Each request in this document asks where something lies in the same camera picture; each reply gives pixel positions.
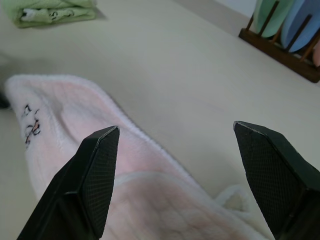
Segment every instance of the towel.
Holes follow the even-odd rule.
[[[212,199],[93,82],[70,75],[16,75],[6,82],[5,93],[21,127],[38,199],[85,137],[119,126],[103,240],[266,239],[246,223],[251,210],[241,186]]]
[[[19,28],[91,20],[95,0],[2,0],[2,8]]]

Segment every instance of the wooden rack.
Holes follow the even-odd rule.
[[[298,31],[294,35],[292,41],[289,43],[287,48],[283,48],[280,41],[280,35],[281,35],[283,24],[281,25],[277,33],[272,38],[262,37],[262,34],[266,29],[272,15],[277,9],[278,4],[279,4],[279,1],[276,1],[274,3],[259,33],[250,31],[250,27],[254,21],[254,16],[252,15],[247,27],[241,29],[239,37],[244,41],[246,41],[247,43],[254,46],[255,48],[269,55],[273,59],[277,60],[279,63],[295,71],[297,74],[300,74],[304,78],[308,79],[309,81],[313,83],[319,82],[320,67],[316,67],[313,64],[312,58],[313,58],[313,49],[317,44],[317,42],[320,40],[320,29],[317,31],[317,33],[313,36],[313,38],[305,47],[303,47],[302,49],[296,52],[289,52],[290,48],[293,46],[295,41],[298,39],[299,35],[302,33],[302,31],[310,21],[312,17],[311,15],[308,15],[305,18],[305,20],[299,27]]]

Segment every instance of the green towel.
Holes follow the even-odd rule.
[[[1,4],[8,17],[19,28],[91,20],[96,17],[94,0],[2,0]]]

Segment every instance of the white table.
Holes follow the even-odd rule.
[[[281,132],[320,169],[316,85],[174,1],[98,7],[97,20],[35,29],[17,29],[0,13],[1,79],[64,73],[95,81],[212,196],[248,187],[235,120]],[[0,135],[0,238],[14,239],[36,200],[12,112],[0,112]],[[255,219],[270,236],[257,206]]]

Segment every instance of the white wall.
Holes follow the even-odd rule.
[[[235,10],[248,17],[252,16],[257,0],[215,0],[232,10]]]

